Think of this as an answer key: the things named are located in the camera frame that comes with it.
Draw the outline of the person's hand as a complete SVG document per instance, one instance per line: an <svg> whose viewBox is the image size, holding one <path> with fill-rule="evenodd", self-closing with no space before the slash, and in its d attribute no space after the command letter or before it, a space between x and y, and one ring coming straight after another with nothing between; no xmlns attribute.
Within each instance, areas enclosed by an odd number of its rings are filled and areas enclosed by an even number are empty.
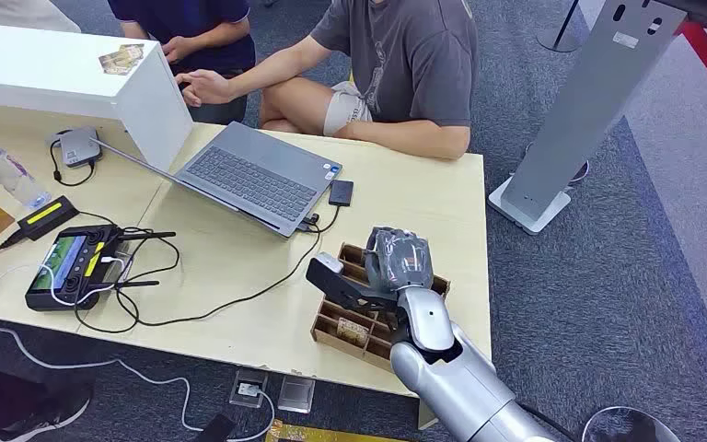
<svg viewBox="0 0 707 442"><path fill-rule="evenodd" d="M198 50L199 44L195 37L176 36L162 45L164 56L170 64L175 64Z"/></svg>

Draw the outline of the person's right hand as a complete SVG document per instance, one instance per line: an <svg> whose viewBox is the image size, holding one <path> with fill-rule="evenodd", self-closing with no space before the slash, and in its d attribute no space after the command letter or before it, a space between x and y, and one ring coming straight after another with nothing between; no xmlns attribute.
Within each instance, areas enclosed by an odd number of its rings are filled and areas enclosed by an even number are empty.
<svg viewBox="0 0 707 442"><path fill-rule="evenodd" d="M195 70L175 75L181 95L188 106L199 108L203 104L227 104L238 95L229 80L210 70Z"/></svg>

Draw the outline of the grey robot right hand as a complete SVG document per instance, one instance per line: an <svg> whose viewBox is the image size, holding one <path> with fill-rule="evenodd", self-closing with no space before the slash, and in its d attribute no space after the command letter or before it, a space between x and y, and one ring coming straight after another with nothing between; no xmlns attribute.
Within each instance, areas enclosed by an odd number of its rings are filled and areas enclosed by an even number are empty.
<svg viewBox="0 0 707 442"><path fill-rule="evenodd" d="M377 292L429 289L434 281L429 243L409 230L374 227L363 256L369 285Z"/></svg>

